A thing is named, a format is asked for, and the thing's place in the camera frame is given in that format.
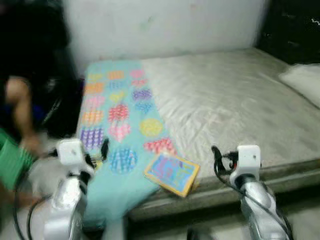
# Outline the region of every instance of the person's arm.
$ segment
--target person's arm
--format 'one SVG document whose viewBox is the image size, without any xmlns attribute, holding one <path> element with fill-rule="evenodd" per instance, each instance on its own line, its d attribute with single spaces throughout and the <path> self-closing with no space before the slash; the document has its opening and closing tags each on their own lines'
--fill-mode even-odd
<svg viewBox="0 0 320 240">
<path fill-rule="evenodd" d="M 33 127 L 32 95 L 27 80 L 11 76 L 6 83 L 5 101 L 13 106 L 13 120 L 21 136 L 21 146 L 36 156 L 41 155 L 41 144 Z"/>
<path fill-rule="evenodd" d="M 19 193 L 19 207 L 31 206 L 35 202 L 39 201 L 39 197 L 32 196 L 31 194 L 20 192 Z M 3 204 L 14 204 L 15 193 L 9 191 L 0 181 L 0 207 Z"/>
<path fill-rule="evenodd" d="M 0 181 L 0 207 L 9 201 L 9 192 Z"/>
</svg>

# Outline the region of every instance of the green cloth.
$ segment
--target green cloth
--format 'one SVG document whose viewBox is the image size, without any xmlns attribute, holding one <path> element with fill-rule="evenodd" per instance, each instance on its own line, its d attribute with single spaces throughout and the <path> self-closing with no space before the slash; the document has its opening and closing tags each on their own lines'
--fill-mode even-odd
<svg viewBox="0 0 320 240">
<path fill-rule="evenodd" d="M 0 128 L 0 181 L 13 190 L 23 169 L 29 169 L 34 157 L 18 147 L 17 143 Z"/>
</svg>

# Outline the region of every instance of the yellow circle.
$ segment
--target yellow circle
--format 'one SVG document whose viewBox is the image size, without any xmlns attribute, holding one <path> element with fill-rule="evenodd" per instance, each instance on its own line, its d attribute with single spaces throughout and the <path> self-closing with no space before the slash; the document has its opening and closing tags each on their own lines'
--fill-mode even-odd
<svg viewBox="0 0 320 240">
<path fill-rule="evenodd" d="M 154 118 L 148 118 L 140 123 L 140 131 L 147 137 L 155 137 L 161 133 L 163 125 Z"/>
</svg>

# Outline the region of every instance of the black furniture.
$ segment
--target black furniture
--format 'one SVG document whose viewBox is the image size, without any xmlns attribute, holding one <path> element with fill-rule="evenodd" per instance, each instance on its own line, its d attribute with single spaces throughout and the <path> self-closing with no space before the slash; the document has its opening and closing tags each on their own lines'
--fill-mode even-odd
<svg viewBox="0 0 320 240">
<path fill-rule="evenodd" d="M 256 47 L 288 64 L 320 63 L 320 1 L 270 0 Z"/>
</svg>

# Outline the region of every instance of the pink heart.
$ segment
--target pink heart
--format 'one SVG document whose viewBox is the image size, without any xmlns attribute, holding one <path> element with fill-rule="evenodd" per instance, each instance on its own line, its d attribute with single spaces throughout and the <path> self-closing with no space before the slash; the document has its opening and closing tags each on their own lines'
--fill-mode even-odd
<svg viewBox="0 0 320 240">
<path fill-rule="evenodd" d="M 109 134 L 113 136 L 119 143 L 131 132 L 129 124 L 112 125 L 108 130 Z"/>
<path fill-rule="evenodd" d="M 114 120 L 121 121 L 128 118 L 129 111 L 128 107 L 124 104 L 119 104 L 116 107 L 111 107 L 109 110 L 109 122 L 112 122 Z"/>
<path fill-rule="evenodd" d="M 105 102 L 104 96 L 93 96 L 85 101 L 86 107 L 98 108 Z"/>
<path fill-rule="evenodd" d="M 144 149 L 153 152 L 155 154 L 160 154 L 162 152 L 169 152 L 171 154 L 176 155 L 177 151 L 173 145 L 173 143 L 171 142 L 170 138 L 162 138 L 160 140 L 157 141 L 150 141 L 150 142 L 146 142 L 143 145 Z"/>
<path fill-rule="evenodd" d="M 143 79 L 143 80 L 133 80 L 131 82 L 131 84 L 135 87 L 142 87 L 143 85 L 145 85 L 147 83 L 147 79 Z"/>
<path fill-rule="evenodd" d="M 131 77 L 133 77 L 134 79 L 139 79 L 142 78 L 142 76 L 144 75 L 144 71 L 142 69 L 136 69 L 136 70 L 132 70 L 130 75 Z"/>
</svg>

